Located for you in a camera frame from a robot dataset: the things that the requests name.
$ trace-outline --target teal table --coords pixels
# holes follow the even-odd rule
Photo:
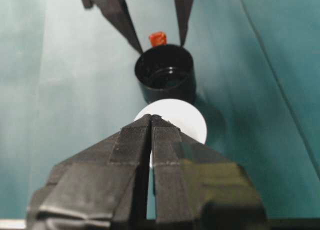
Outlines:
[[[144,50],[156,31],[179,43],[174,0],[127,4]],[[23,218],[54,164],[146,103],[138,53],[97,8],[0,0],[0,20],[0,218]],[[206,144],[246,168],[269,218],[320,217],[319,32],[319,0],[194,0],[185,47]]]

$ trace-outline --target orange cap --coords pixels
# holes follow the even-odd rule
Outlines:
[[[167,36],[163,31],[157,31],[149,35],[152,47],[167,44]]]

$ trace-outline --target teal background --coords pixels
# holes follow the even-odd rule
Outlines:
[[[156,31],[179,43],[174,0],[127,4],[144,50]],[[0,21],[0,218],[23,218],[54,164],[146,103],[138,53],[96,7],[0,0]],[[246,168],[270,218],[320,217],[319,32],[320,0],[194,0],[185,48],[206,144]]]

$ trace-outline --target black plastic cup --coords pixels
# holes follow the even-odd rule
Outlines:
[[[194,61],[182,46],[159,45],[144,52],[135,64],[144,99],[180,99],[191,104],[196,97]]]

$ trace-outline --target orange object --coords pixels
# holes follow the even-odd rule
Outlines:
[[[152,47],[167,44],[167,36],[163,31],[157,31],[149,35]]]

